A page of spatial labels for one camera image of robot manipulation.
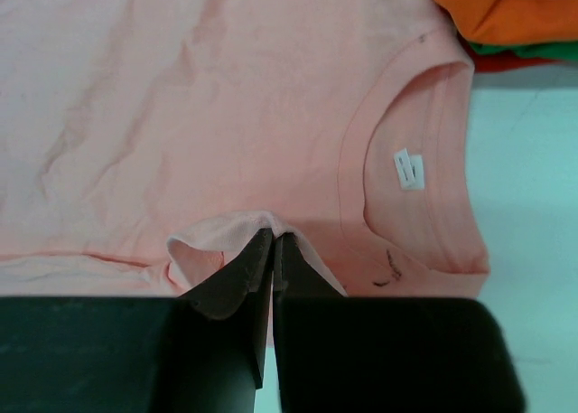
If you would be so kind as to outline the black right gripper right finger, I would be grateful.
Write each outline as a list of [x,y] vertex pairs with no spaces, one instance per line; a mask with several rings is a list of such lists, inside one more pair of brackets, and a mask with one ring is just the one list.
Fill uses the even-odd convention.
[[285,412],[522,412],[498,323],[463,298],[339,294],[296,237],[275,244],[275,357]]

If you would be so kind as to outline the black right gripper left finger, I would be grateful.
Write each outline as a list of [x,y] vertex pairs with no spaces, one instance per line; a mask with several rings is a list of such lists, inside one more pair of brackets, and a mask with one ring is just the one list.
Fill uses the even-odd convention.
[[274,235],[176,298],[5,297],[4,412],[250,412],[263,385]]

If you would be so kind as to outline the salmon pink t-shirt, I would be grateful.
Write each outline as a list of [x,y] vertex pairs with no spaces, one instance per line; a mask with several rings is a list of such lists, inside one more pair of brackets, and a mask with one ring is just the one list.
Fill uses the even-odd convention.
[[270,228],[476,296],[472,75],[431,0],[1,0],[1,291],[179,295]]

